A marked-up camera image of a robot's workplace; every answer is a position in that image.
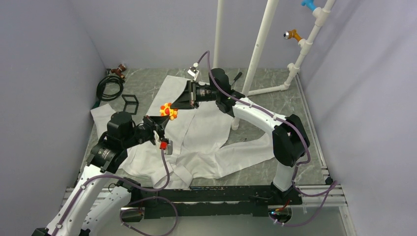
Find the white button shirt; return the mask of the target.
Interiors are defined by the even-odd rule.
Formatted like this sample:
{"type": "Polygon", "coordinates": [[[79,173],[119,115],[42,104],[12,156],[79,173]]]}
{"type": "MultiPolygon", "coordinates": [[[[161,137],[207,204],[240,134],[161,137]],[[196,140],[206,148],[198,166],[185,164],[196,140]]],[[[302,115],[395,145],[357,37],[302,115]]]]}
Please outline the white button shirt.
{"type": "Polygon", "coordinates": [[[120,169],[137,178],[148,178],[154,188],[186,189],[195,178],[219,179],[220,158],[214,152],[227,146],[232,117],[219,111],[215,102],[198,109],[180,110],[168,122],[165,137],[173,141],[173,154],[162,156],[150,142],[131,147],[120,169]]]}

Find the orange yellow flower brooch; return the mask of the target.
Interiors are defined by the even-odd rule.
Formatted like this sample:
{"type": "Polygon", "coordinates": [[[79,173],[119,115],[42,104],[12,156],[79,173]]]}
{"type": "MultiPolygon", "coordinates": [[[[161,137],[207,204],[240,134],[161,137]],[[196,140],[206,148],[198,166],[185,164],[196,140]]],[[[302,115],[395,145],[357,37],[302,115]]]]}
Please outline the orange yellow flower brooch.
{"type": "Polygon", "coordinates": [[[160,107],[160,116],[168,116],[170,120],[174,120],[178,117],[178,109],[172,108],[171,103],[165,103],[160,107]]]}

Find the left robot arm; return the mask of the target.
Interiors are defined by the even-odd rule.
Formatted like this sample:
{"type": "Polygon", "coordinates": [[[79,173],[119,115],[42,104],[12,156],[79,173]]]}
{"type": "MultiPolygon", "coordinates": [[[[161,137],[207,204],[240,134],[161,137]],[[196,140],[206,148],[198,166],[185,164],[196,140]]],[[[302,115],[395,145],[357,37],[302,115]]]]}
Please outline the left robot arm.
{"type": "Polygon", "coordinates": [[[91,149],[74,190],[54,219],[34,236],[91,236],[111,212],[136,206],[141,193],[150,191],[116,171],[127,158],[128,148],[150,142],[164,151],[169,145],[165,127],[170,116],[144,116],[136,124],[128,112],[111,115],[106,131],[91,149]]]}

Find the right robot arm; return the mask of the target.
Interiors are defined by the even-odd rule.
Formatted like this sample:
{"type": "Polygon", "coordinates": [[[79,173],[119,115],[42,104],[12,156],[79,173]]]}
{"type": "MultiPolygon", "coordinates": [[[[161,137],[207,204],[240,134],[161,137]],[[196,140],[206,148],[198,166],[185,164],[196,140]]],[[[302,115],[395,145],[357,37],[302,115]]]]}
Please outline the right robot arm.
{"type": "Polygon", "coordinates": [[[272,185],[271,198],[283,204],[290,197],[289,189],[295,178],[297,161],[304,156],[309,140],[301,120],[296,115],[285,117],[252,102],[242,93],[231,88],[229,77],[221,68],[209,71],[209,84],[189,80],[183,93],[171,104],[173,110],[197,109],[202,102],[215,102],[222,113],[242,119],[262,131],[264,135],[253,141],[239,142],[215,151],[221,176],[229,175],[240,167],[252,166],[274,157],[277,169],[272,185]]]}

